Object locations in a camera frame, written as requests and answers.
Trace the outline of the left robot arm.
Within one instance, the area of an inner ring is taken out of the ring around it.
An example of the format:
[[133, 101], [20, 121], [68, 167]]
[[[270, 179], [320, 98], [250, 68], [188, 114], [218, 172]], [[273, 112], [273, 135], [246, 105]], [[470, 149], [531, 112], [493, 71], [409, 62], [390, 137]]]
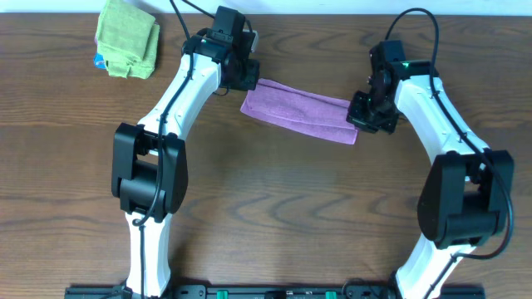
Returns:
[[220, 6], [213, 25], [187, 34], [180, 69], [155, 107], [114, 135], [111, 192], [131, 236], [131, 267], [111, 298], [162, 298], [170, 283], [170, 225], [185, 198], [185, 140], [205, 102], [219, 88], [252, 91], [259, 35], [241, 12]]

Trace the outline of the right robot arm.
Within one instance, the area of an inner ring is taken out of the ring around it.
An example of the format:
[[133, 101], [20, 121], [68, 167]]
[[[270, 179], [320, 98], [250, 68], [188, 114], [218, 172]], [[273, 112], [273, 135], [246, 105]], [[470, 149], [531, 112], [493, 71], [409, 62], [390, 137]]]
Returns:
[[430, 61], [407, 60], [398, 40], [379, 42], [369, 56], [370, 90], [355, 93], [347, 122], [391, 134], [404, 116], [431, 162], [416, 208], [421, 236], [380, 296], [445, 297], [449, 292], [442, 286], [457, 264], [492, 236], [510, 231], [506, 195], [514, 160], [468, 127]]

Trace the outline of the purple microfiber cloth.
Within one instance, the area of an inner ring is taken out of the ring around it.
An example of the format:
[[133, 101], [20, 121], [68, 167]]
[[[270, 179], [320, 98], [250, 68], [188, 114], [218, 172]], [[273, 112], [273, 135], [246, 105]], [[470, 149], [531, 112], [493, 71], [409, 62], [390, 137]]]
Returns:
[[346, 121], [347, 100], [301, 91], [260, 79], [240, 111], [247, 116], [304, 135], [354, 145], [357, 129]]

